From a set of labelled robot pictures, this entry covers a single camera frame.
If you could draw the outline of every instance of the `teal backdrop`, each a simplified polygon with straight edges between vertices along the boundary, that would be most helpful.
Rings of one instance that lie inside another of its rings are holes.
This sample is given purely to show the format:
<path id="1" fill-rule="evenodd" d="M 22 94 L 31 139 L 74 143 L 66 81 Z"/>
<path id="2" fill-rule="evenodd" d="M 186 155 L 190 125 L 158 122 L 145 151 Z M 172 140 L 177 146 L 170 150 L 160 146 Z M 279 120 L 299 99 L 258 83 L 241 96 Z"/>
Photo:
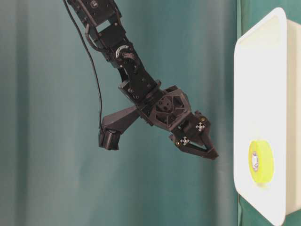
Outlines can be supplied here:
<path id="1" fill-rule="evenodd" d="M 233 226 L 233 0 L 116 0 L 147 71 L 211 123 L 220 157 L 180 152 L 142 120 L 119 151 L 97 147 L 90 62 L 61 0 L 0 7 L 0 225 Z M 104 115 L 131 106 L 91 50 Z"/>
<path id="2" fill-rule="evenodd" d="M 300 0 L 237 0 L 238 38 L 276 7 L 282 7 L 288 19 L 301 24 Z M 271 226 L 245 199 L 238 206 L 239 226 Z M 287 216 L 285 226 L 301 225 L 301 210 Z"/>

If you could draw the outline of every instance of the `curtain fold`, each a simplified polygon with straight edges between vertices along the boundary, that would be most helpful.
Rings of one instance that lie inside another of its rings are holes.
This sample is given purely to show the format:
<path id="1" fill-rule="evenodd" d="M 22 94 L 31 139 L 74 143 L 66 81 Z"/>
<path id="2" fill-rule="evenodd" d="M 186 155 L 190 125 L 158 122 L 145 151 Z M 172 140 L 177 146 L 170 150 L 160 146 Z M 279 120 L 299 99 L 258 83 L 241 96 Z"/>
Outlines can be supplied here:
<path id="1" fill-rule="evenodd" d="M 235 225 L 235 1 L 116 3 L 149 74 L 162 88 L 177 85 L 210 119 L 220 157 L 182 153 L 168 132 L 141 119 L 119 151 L 99 149 L 95 81 L 63 2 L 7 1 L 0 8 L 0 225 Z M 103 114 L 131 106 L 118 72 L 91 53 Z"/>

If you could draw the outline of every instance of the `yellow tape roll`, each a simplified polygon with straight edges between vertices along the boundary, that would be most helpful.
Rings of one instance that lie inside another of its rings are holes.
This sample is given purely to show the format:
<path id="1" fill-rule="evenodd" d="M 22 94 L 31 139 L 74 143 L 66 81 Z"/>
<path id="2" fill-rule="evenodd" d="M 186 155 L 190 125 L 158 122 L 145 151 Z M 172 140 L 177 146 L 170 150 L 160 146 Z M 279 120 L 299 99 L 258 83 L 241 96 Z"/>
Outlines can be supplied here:
<path id="1" fill-rule="evenodd" d="M 268 142 L 252 141 L 249 148 L 249 167 L 256 183 L 267 183 L 274 174 L 273 153 Z"/>

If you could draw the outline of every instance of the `screw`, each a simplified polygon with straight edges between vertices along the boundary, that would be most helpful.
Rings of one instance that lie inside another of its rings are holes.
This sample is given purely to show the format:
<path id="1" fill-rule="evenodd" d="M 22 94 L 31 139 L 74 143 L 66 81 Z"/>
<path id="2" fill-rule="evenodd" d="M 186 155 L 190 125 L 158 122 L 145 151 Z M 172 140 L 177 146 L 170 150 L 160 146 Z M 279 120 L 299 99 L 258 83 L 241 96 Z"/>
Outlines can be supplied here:
<path id="1" fill-rule="evenodd" d="M 97 8 L 97 7 L 98 7 L 98 2 L 97 2 L 96 0 L 93 0 L 93 1 L 91 2 L 91 7 L 92 7 L 92 8 Z"/>

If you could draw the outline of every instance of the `robotic arm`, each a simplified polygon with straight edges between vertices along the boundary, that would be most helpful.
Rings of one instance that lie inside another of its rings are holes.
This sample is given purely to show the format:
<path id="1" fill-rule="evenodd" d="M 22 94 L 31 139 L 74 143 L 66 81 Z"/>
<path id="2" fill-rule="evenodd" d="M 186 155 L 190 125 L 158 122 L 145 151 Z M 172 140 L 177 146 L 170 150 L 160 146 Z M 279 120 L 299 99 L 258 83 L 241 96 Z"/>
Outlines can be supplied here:
<path id="1" fill-rule="evenodd" d="M 170 131 L 170 140 L 181 151 L 214 160 L 218 157 L 209 138 L 210 122 L 199 111 L 191 112 L 188 98 L 176 86 L 161 90 L 161 82 L 145 70 L 133 44 L 127 39 L 114 0 L 68 0 L 85 27 L 90 46 L 117 68 L 120 91 L 134 106 L 107 115 L 99 132 L 99 146 L 118 150 L 120 135 L 138 118 Z M 97 27 L 109 21 L 102 31 Z"/>

